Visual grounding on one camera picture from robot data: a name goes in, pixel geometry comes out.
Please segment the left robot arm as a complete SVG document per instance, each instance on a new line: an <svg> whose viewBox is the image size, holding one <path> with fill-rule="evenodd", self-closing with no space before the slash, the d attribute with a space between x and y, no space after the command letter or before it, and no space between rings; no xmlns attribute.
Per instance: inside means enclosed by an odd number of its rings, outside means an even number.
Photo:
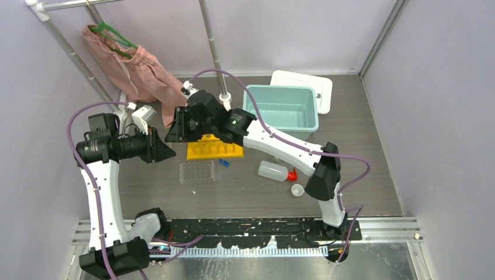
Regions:
<svg viewBox="0 0 495 280"><path fill-rule="evenodd" d="M88 121L89 131L75 147L88 192L91 226L89 252L79 257L79 265L98 279L113 279L146 268L152 239L165 240L171 232L160 208L138 213L131 229L126 228L118 190L119 163L134 157L156 163L176 153L154 127L121 137L114 114L92 115Z"/></svg>

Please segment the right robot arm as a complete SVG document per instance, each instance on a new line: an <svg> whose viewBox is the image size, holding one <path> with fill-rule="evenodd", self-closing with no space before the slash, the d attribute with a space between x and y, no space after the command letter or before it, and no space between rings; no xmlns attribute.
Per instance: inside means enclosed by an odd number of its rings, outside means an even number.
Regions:
<svg viewBox="0 0 495 280"><path fill-rule="evenodd" d="M337 240L347 231L347 214L338 200L340 160L322 152L337 152L333 143L308 143L263 124L254 114L227 110L211 93L192 94L186 106L176 107L166 142L197 142L212 134L227 144L256 149L294 166L309 177L305 192L318 201L327 237Z"/></svg>

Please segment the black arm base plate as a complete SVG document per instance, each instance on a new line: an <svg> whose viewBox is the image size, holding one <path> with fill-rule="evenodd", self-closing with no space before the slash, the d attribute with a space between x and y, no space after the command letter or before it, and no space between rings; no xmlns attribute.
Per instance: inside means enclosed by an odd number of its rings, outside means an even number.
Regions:
<svg viewBox="0 0 495 280"><path fill-rule="evenodd" d="M193 247L213 249L262 249L274 239L277 249L318 248L361 240L357 221L347 220L333 228L319 218L234 218L234 219L172 219L166 222L154 238L173 243L192 242Z"/></svg>

